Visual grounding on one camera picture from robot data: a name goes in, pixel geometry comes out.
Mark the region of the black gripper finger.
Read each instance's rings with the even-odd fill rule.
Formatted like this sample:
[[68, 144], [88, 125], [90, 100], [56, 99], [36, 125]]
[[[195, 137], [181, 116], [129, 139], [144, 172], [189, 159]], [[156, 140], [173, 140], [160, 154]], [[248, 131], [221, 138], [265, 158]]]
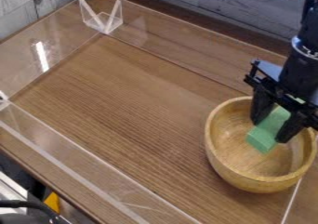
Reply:
[[257, 87], [253, 91], [249, 117], [253, 125], [257, 125], [268, 116], [273, 108], [273, 101], [267, 91]]
[[287, 143], [305, 126], [307, 116], [300, 111], [292, 112], [289, 118], [285, 120], [277, 130], [275, 141], [277, 143]]

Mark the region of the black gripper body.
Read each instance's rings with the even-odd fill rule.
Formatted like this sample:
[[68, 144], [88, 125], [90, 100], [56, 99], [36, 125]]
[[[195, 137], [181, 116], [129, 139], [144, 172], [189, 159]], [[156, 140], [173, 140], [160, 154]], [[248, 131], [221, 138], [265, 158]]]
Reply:
[[289, 113], [300, 111], [307, 116], [305, 127], [318, 130], [318, 44], [308, 45], [295, 36], [283, 66], [255, 59], [243, 81], [253, 91], [261, 87]]

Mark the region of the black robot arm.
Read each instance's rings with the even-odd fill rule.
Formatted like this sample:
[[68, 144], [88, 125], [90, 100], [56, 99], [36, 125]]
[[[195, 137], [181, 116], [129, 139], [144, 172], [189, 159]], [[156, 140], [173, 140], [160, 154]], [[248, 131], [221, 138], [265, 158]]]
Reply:
[[307, 127], [318, 131], [318, 0], [304, 0], [300, 29], [283, 66], [255, 59], [244, 83], [253, 89], [253, 125], [267, 118], [273, 105], [289, 112], [273, 135], [276, 142], [288, 142]]

